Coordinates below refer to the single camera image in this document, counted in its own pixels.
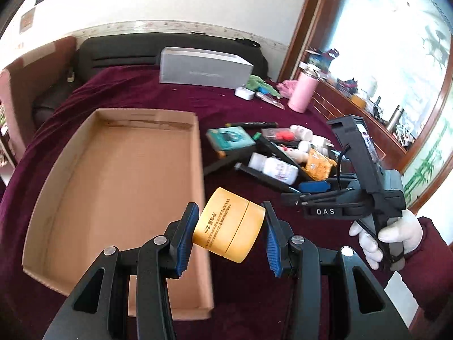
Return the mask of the right white gloved hand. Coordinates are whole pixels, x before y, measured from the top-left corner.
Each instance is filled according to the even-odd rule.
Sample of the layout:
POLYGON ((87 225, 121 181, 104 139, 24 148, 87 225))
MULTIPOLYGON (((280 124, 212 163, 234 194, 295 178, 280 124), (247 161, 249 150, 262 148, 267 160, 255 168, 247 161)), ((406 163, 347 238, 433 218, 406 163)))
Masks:
MULTIPOLYGON (((383 250, 378 241, 367 233, 357 222, 349 229, 350 236, 358 236, 358 243, 362 247, 366 261, 373 270, 379 268, 383 261, 383 250)), ((385 227, 378 233, 378 240, 382 243, 402 243, 404 253, 415 251, 423 238, 423 228, 419 219, 409 210, 402 211, 402 218, 385 227)))

